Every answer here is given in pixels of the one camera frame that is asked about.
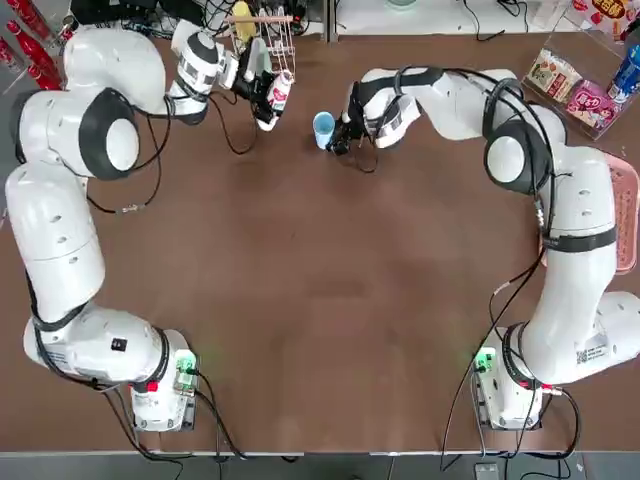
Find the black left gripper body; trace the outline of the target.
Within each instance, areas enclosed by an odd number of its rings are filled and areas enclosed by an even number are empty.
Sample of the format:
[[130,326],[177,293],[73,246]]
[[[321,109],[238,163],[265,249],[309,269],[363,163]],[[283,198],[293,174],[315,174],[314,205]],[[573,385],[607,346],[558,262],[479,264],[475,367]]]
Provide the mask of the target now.
[[252,49],[246,49],[238,60],[238,68],[231,91],[244,100],[255,99],[257,57]]

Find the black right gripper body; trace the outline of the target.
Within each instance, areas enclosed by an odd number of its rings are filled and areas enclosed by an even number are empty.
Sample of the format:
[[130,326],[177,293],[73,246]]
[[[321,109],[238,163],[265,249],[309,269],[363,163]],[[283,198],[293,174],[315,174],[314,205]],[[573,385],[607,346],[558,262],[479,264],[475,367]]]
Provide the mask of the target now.
[[353,119],[353,126],[348,131],[351,131],[354,134],[360,134],[360,141],[366,139],[370,143],[372,143],[373,137],[369,127],[367,126],[367,121],[364,115],[364,108],[356,95],[348,95],[346,106],[344,107],[343,111],[347,111]]

